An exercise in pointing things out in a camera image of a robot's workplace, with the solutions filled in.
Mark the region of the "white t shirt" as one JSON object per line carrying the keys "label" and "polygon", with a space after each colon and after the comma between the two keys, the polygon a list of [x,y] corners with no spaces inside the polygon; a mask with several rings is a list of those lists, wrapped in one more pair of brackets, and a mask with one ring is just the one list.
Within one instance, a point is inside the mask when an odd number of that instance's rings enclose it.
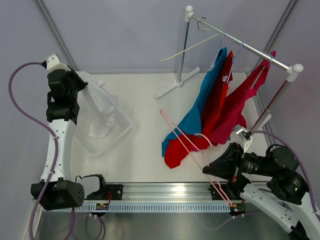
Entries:
{"label": "white t shirt", "polygon": [[78,93],[79,115],[88,120],[86,135],[92,138],[103,138],[114,126],[118,97],[104,89],[106,82],[94,82],[92,76],[85,71],[78,71],[78,76],[87,86]]}

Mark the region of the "blue t shirt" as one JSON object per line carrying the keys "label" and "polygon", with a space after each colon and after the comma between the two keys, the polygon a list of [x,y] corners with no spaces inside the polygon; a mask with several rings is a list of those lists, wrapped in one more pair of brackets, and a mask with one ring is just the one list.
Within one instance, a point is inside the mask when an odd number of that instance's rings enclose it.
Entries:
{"label": "blue t shirt", "polygon": [[215,83],[218,81],[220,71],[227,59],[227,53],[228,50],[226,47],[221,48],[218,51],[214,58],[214,67],[206,73],[192,108],[180,121],[178,128],[176,128],[174,132],[169,133],[161,143],[162,157],[167,157],[175,151],[174,143],[179,141],[177,137],[184,138],[181,132],[194,137],[195,139],[193,142],[199,149],[202,150],[204,147],[208,146],[208,142],[196,134],[202,132],[202,115],[205,111],[206,102],[209,99],[209,95],[214,88]]}

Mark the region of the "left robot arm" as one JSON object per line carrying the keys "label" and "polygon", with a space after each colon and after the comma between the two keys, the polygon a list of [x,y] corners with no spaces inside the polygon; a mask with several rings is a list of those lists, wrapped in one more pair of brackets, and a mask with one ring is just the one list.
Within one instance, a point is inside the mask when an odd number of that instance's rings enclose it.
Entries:
{"label": "left robot arm", "polygon": [[31,195],[47,211],[78,208],[86,198],[103,199],[107,185],[102,174],[73,181],[70,170],[71,150],[80,110],[78,93],[88,83],[74,70],[55,69],[48,73],[46,119],[51,134],[45,168],[39,183],[33,183]]}

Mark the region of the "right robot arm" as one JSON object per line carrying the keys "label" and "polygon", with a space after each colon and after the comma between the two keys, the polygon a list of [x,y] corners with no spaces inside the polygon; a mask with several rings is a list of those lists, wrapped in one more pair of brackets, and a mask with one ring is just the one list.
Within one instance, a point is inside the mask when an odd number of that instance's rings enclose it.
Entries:
{"label": "right robot arm", "polygon": [[[292,240],[318,240],[320,217],[312,208],[311,190],[296,171],[299,162],[286,146],[267,149],[265,156],[245,153],[237,143],[231,143],[216,160],[202,169],[203,174],[227,181],[226,193],[231,200],[252,203],[277,222]],[[270,177],[269,192],[288,207],[285,208],[250,182],[245,174]]]}

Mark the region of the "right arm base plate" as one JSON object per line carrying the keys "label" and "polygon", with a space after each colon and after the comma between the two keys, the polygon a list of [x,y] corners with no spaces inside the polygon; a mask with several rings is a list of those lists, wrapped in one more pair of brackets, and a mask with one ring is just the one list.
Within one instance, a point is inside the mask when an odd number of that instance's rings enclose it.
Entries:
{"label": "right arm base plate", "polygon": [[[222,184],[221,189],[232,202],[244,200],[243,198],[240,197],[241,191],[233,188],[229,184]],[[220,190],[220,187],[217,184],[215,184],[214,186],[210,185],[208,190],[210,191],[211,198],[213,201],[223,200],[222,195],[227,200],[227,197]]]}

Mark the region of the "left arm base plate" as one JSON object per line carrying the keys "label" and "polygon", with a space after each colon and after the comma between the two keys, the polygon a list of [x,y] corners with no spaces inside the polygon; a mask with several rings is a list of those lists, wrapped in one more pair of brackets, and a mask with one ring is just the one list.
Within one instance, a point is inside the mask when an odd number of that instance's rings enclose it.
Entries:
{"label": "left arm base plate", "polygon": [[123,199],[123,189],[122,184],[107,184],[103,186],[101,190],[98,191],[96,200],[110,200],[111,201],[121,201]]}

